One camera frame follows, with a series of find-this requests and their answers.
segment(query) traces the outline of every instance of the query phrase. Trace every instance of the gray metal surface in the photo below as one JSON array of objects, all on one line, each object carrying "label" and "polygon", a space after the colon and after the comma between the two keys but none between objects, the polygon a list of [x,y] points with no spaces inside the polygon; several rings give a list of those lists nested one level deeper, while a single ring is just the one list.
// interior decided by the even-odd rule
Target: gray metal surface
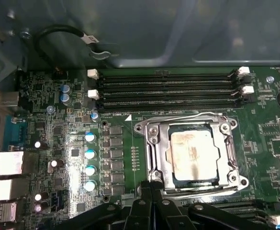
[{"label": "gray metal surface", "polygon": [[[62,23],[94,35],[118,68],[280,64],[280,3],[274,0],[0,0],[17,36]],[[32,39],[26,42],[31,47]],[[85,44],[52,34],[45,49],[63,67],[95,66]],[[30,69],[45,68],[30,49]]]}]

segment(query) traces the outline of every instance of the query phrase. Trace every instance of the integrated circuit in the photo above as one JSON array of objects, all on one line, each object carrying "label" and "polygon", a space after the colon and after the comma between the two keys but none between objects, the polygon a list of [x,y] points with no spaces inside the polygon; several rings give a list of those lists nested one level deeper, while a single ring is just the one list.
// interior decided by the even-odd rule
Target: integrated circuit
[{"label": "integrated circuit", "polygon": [[81,103],[75,103],[74,109],[81,109]]},{"label": "integrated circuit", "polygon": [[84,212],[85,211],[85,203],[77,204],[76,211],[77,212]]},{"label": "integrated circuit", "polygon": [[123,145],[122,138],[111,138],[110,139],[111,147],[120,147]]},{"label": "integrated circuit", "polygon": [[122,158],[123,157],[123,150],[122,149],[112,149],[111,150],[111,158]]},{"label": "integrated circuit", "polygon": [[123,129],[121,126],[112,126],[110,127],[110,135],[111,136],[121,136],[123,133]]},{"label": "integrated circuit", "polygon": [[55,127],[53,130],[54,135],[61,135],[62,134],[62,128],[61,127]]},{"label": "integrated circuit", "polygon": [[125,194],[125,186],[124,185],[113,185],[112,186],[112,195],[120,196]]},{"label": "integrated circuit", "polygon": [[72,157],[78,157],[79,156],[79,150],[78,149],[72,149],[71,156]]},{"label": "integrated circuit", "polygon": [[122,170],[122,169],[124,169],[124,162],[123,161],[112,161],[111,162],[111,169],[112,170]]},{"label": "integrated circuit", "polygon": [[112,173],[113,184],[124,184],[124,173]]},{"label": "integrated circuit", "polygon": [[62,186],[63,180],[62,178],[55,178],[54,184],[55,186]]}]

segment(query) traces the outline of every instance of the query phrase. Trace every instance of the screw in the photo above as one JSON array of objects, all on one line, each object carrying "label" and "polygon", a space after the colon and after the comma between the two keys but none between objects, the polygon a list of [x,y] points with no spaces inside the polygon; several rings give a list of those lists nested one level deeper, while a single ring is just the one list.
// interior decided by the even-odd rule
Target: screw
[{"label": "screw", "polygon": [[29,29],[24,29],[23,31],[20,32],[20,37],[22,39],[30,39],[31,38],[31,34],[29,33]]},{"label": "screw", "polygon": [[149,134],[150,135],[154,135],[154,134],[156,134],[157,133],[157,129],[156,128],[150,128],[149,129]]},{"label": "screw", "polygon": [[164,201],[162,201],[162,204],[163,205],[169,205],[169,201],[168,200],[164,200]]},{"label": "screw", "polygon": [[202,205],[195,205],[194,208],[196,208],[199,211],[203,210],[203,206]]},{"label": "screw", "polygon": [[275,81],[274,77],[272,77],[272,76],[266,77],[266,82],[267,82],[267,83],[271,84],[271,83],[273,83],[274,81]]},{"label": "screw", "polygon": [[7,17],[11,19],[15,19],[15,12],[13,10],[9,10],[7,13]]}]

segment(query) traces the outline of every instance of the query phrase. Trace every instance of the electrolytic capacitor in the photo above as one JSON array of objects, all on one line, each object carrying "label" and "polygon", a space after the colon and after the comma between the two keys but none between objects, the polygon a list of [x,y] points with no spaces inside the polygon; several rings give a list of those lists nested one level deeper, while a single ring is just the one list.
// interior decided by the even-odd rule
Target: electrolytic capacitor
[{"label": "electrolytic capacitor", "polygon": [[72,103],[72,99],[70,98],[70,96],[67,93],[64,93],[60,96],[60,101],[66,106],[68,106]]},{"label": "electrolytic capacitor", "polygon": [[85,168],[84,172],[87,176],[92,176],[96,173],[97,169],[94,165],[89,165]]},{"label": "electrolytic capacitor", "polygon": [[62,93],[67,93],[69,95],[72,93],[71,87],[69,85],[61,85],[60,90]]},{"label": "electrolytic capacitor", "polygon": [[84,157],[87,158],[88,160],[91,160],[91,159],[96,157],[96,152],[94,150],[92,150],[92,149],[88,149],[84,153]]},{"label": "electrolytic capacitor", "polygon": [[48,198],[49,198],[49,193],[46,191],[38,193],[34,196],[35,201],[46,200]]},{"label": "electrolytic capacitor", "polygon": [[96,111],[91,113],[91,119],[93,122],[98,122],[99,118],[100,118],[100,116]]},{"label": "electrolytic capacitor", "polygon": [[53,168],[56,168],[56,167],[59,168],[64,165],[64,161],[63,160],[53,160],[50,164]]},{"label": "electrolytic capacitor", "polygon": [[95,189],[95,186],[96,186],[96,182],[91,180],[91,181],[86,182],[83,187],[88,192],[92,192]]},{"label": "electrolytic capacitor", "polygon": [[87,142],[93,142],[95,141],[96,136],[94,135],[94,133],[87,132],[84,138]]},{"label": "electrolytic capacitor", "polygon": [[48,144],[44,141],[37,141],[35,142],[34,147],[38,150],[47,150]]}]

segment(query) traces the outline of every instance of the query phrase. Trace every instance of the chip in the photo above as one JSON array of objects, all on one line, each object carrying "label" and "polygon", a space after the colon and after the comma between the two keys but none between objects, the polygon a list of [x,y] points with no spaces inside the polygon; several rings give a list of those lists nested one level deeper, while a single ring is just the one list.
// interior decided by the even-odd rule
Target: chip
[{"label": "chip", "polygon": [[103,195],[111,195],[111,189],[110,188],[104,188],[102,191]]},{"label": "chip", "polygon": [[61,127],[55,127],[53,133],[54,133],[54,135],[61,135],[62,134],[62,128]]},{"label": "chip", "polygon": [[109,133],[108,130],[105,130],[105,131],[102,132],[102,135],[103,135],[103,136],[109,136],[109,134],[110,134],[110,133]]},{"label": "chip", "polygon": [[85,204],[84,203],[77,204],[76,211],[77,212],[84,212],[85,211]]},{"label": "chip", "polygon": [[111,142],[111,147],[119,147],[122,146],[123,144],[122,138],[111,138],[110,142]]},{"label": "chip", "polygon": [[113,196],[120,196],[120,195],[125,194],[125,186],[124,185],[112,186],[112,194],[113,194]]},{"label": "chip", "polygon": [[103,177],[103,181],[104,181],[104,183],[111,182],[111,177],[109,177],[109,176],[104,176],[104,177]]},{"label": "chip", "polygon": [[62,178],[55,178],[54,184],[55,186],[62,186]]},{"label": "chip", "polygon": [[108,148],[108,147],[110,147],[110,142],[104,141],[104,142],[102,143],[102,146],[103,146],[104,148]]},{"label": "chip", "polygon": [[78,149],[72,149],[71,156],[72,157],[78,157],[79,156],[79,150]]},{"label": "chip", "polygon": [[103,170],[110,170],[110,165],[109,165],[109,164],[104,164],[104,165],[102,166],[102,169],[103,169]]},{"label": "chip", "polygon": [[35,123],[35,128],[36,129],[41,129],[41,128],[44,129],[44,127],[45,127],[45,123],[44,122],[37,122],[37,123]]},{"label": "chip", "polygon": [[124,169],[123,161],[113,161],[113,162],[111,162],[111,169],[112,170],[122,170],[122,169]]},{"label": "chip", "polygon": [[75,103],[74,109],[81,109],[81,103]]},{"label": "chip", "polygon": [[123,130],[121,126],[112,126],[110,127],[110,135],[111,136],[120,136],[122,135]]},{"label": "chip", "polygon": [[43,90],[43,84],[35,84],[34,91],[36,91],[36,90]]},{"label": "chip", "polygon": [[75,91],[80,91],[81,90],[81,84],[77,84],[74,86]]},{"label": "chip", "polygon": [[84,116],[82,117],[82,122],[83,122],[83,123],[90,123],[90,122],[91,122],[90,116],[84,115]]},{"label": "chip", "polygon": [[104,158],[104,159],[110,158],[110,153],[108,153],[108,152],[103,153],[102,158]]},{"label": "chip", "polygon": [[112,183],[113,184],[124,184],[124,173],[113,173],[112,174]]},{"label": "chip", "polygon": [[122,158],[123,150],[122,149],[113,149],[111,150],[111,158]]}]

